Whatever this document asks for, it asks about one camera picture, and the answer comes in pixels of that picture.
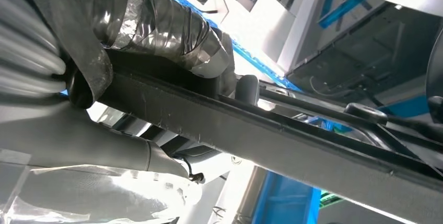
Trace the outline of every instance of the plastic sheet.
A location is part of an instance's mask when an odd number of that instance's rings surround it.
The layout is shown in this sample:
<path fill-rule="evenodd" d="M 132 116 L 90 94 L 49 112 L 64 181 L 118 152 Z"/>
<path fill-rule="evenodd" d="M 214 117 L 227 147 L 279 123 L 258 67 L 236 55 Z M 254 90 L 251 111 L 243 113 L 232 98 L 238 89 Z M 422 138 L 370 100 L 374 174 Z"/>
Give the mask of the plastic sheet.
<path fill-rule="evenodd" d="M 172 174 L 93 165 L 32 167 L 29 159 L 0 149 L 1 223 L 165 223 L 202 193 Z"/>
<path fill-rule="evenodd" d="M 80 0 L 106 48 L 163 56 L 205 78 L 222 74 L 229 56 L 209 24 L 174 0 Z"/>

